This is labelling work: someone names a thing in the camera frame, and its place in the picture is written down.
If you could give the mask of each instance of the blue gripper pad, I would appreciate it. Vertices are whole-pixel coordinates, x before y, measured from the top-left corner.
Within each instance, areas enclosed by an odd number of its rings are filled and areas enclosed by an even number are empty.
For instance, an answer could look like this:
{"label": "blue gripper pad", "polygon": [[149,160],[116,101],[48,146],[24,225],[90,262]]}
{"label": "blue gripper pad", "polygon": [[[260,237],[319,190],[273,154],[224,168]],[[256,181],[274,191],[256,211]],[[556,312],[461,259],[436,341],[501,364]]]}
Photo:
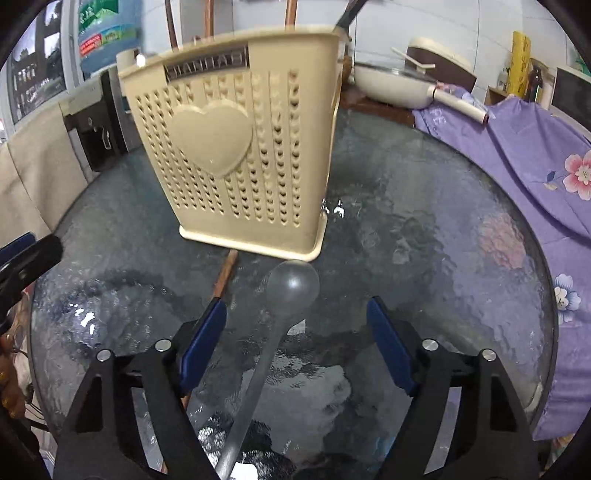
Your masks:
{"label": "blue gripper pad", "polygon": [[418,386],[413,379],[414,358],[407,351],[388,313],[376,298],[368,302],[367,321],[394,384],[407,395],[413,396]]}
{"label": "blue gripper pad", "polygon": [[18,237],[16,240],[13,240],[7,246],[0,248],[0,267],[25,251],[34,244],[35,241],[35,235],[29,232]]}
{"label": "blue gripper pad", "polygon": [[196,388],[226,326],[226,304],[214,299],[196,323],[196,332],[179,362],[179,387],[185,394]]}

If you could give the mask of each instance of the frying pan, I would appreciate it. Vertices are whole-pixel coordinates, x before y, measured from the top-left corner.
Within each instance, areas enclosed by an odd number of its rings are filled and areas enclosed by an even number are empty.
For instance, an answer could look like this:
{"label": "frying pan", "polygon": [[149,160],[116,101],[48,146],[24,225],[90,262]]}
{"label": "frying pan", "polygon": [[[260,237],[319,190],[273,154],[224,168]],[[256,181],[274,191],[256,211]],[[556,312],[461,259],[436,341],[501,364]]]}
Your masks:
{"label": "frying pan", "polygon": [[373,100],[412,110],[421,110],[437,100],[481,125],[488,123],[488,113],[437,88],[437,80],[415,70],[391,69],[357,61],[353,65],[353,77],[355,85]]}

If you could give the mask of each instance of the glass table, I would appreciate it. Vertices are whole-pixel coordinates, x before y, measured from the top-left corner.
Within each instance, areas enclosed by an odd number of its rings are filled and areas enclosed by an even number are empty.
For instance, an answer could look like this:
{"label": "glass table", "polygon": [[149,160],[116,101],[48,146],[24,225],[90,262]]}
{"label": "glass table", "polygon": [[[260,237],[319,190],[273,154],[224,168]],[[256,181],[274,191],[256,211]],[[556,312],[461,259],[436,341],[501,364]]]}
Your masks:
{"label": "glass table", "polygon": [[[366,325],[373,295],[449,349],[500,355],[532,425],[551,385],[556,313],[540,247],[515,205],[448,146],[382,118],[339,113],[320,295],[285,335],[239,461],[259,479],[372,478],[410,399]],[[90,359],[143,351],[207,306],[227,250],[187,241],[143,150],[103,173],[62,220],[62,262],[36,286],[37,392],[58,435]],[[216,463],[273,318],[265,282],[280,260],[241,252],[228,322],[188,415]],[[134,392],[159,468],[145,398]],[[428,470],[441,466],[459,402],[450,392]]]}

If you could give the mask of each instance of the wooden stick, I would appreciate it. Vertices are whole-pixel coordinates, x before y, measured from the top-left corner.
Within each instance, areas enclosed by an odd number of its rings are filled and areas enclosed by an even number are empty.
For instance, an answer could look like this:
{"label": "wooden stick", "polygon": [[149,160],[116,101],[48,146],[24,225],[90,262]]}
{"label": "wooden stick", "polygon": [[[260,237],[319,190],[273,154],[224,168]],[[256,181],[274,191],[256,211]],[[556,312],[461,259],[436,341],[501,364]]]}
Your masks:
{"label": "wooden stick", "polygon": [[297,0],[287,0],[287,9],[285,11],[285,24],[295,25],[297,13]]}
{"label": "wooden stick", "polygon": [[205,12],[203,13],[205,22],[204,37],[213,36],[213,0],[205,0]]}
{"label": "wooden stick", "polygon": [[[217,281],[215,286],[213,287],[213,294],[212,298],[222,298],[224,290],[226,290],[226,286],[228,285],[228,281],[230,280],[230,276],[232,275],[232,271],[234,269],[234,265],[236,265],[236,260],[238,259],[238,250],[230,250],[226,260],[222,265],[222,269],[220,270],[220,274],[217,277]],[[187,407],[189,406],[189,400],[191,400],[191,394],[193,392],[189,392],[183,398],[181,398],[181,404],[183,405],[184,411],[187,411]],[[166,467],[166,463],[162,462],[162,467],[160,468],[162,473],[168,473],[168,468]]]}
{"label": "wooden stick", "polygon": [[166,23],[168,25],[168,39],[171,48],[178,48],[177,33],[174,29],[173,7],[170,0],[164,0],[164,9],[166,10]]}

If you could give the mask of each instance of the utensil holder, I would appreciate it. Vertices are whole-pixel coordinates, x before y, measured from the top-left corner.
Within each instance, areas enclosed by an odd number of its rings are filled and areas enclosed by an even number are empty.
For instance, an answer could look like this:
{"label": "utensil holder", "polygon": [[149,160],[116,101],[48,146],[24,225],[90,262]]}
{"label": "utensil holder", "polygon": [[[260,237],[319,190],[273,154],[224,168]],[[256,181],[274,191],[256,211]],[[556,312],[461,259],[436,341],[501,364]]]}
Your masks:
{"label": "utensil holder", "polygon": [[344,40],[333,27],[245,31],[120,72],[183,237],[318,256]]}

